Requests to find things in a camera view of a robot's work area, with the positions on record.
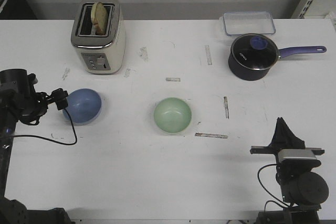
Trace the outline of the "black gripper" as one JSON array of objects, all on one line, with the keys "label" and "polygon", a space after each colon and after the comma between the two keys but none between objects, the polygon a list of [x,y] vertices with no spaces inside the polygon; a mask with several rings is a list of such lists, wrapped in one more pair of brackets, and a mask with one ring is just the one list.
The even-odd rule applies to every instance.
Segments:
[{"label": "black gripper", "polygon": [[63,110],[68,107],[68,92],[62,88],[54,90],[51,95],[46,92],[36,92],[33,95],[33,110],[29,115],[32,119],[39,119],[46,114],[48,102],[55,102],[57,110]]},{"label": "black gripper", "polygon": [[322,148],[306,147],[305,142],[294,135],[285,120],[281,117],[278,117],[271,143],[267,146],[251,146],[250,153],[277,155],[282,150],[308,150],[312,151],[314,155],[318,156],[324,154],[324,149]]}]

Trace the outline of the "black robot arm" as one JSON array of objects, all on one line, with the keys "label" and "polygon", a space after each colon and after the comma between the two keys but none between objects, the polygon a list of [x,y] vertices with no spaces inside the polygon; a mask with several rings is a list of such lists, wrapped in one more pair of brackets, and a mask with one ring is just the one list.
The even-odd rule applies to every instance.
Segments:
[{"label": "black robot arm", "polygon": [[1,223],[71,223],[63,208],[28,210],[18,200],[5,197],[13,139],[17,122],[38,125],[48,106],[55,103],[58,110],[68,106],[67,91],[59,88],[51,94],[36,92],[35,74],[25,69],[1,71]]},{"label": "black robot arm", "polygon": [[264,209],[258,213],[256,223],[320,223],[318,211],[329,197],[329,187],[312,169],[321,165],[317,157],[323,155],[324,150],[306,147],[279,117],[270,144],[252,146],[250,153],[275,157],[275,179],[282,195],[281,199],[276,196],[271,199],[281,209]]}]

